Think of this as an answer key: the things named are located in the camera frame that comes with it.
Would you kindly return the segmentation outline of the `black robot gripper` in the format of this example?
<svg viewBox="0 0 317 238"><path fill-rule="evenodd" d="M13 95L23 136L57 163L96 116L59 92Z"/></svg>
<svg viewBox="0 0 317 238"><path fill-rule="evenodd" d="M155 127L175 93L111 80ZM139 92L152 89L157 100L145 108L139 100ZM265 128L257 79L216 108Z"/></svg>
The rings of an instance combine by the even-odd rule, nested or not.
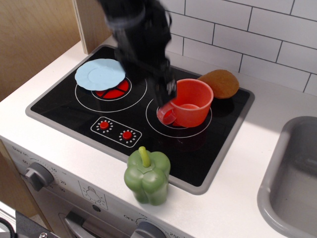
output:
<svg viewBox="0 0 317 238"><path fill-rule="evenodd" d="M111 19L117 41L115 57L130 79L154 78L155 99L159 107L177 95L177 82L165 56L171 40L170 15L119 16Z"/></svg>

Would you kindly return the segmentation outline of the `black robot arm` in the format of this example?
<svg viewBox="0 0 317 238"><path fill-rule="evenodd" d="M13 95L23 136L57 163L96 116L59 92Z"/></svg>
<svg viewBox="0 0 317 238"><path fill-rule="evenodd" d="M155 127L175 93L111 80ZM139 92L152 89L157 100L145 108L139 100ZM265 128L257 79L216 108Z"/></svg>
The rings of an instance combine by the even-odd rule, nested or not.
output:
<svg viewBox="0 0 317 238"><path fill-rule="evenodd" d="M158 0L101 0L117 41L115 58L127 76L148 80L158 106L176 97L176 80L165 55L172 19Z"/></svg>

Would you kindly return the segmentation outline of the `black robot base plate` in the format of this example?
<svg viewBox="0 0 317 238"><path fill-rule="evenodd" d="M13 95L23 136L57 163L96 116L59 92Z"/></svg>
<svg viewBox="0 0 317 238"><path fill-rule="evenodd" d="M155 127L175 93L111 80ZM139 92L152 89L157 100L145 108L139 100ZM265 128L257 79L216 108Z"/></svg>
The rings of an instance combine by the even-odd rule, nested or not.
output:
<svg viewBox="0 0 317 238"><path fill-rule="evenodd" d="M20 212L15 211L14 216L0 212L1 238L57 238L43 226L32 221Z"/></svg>

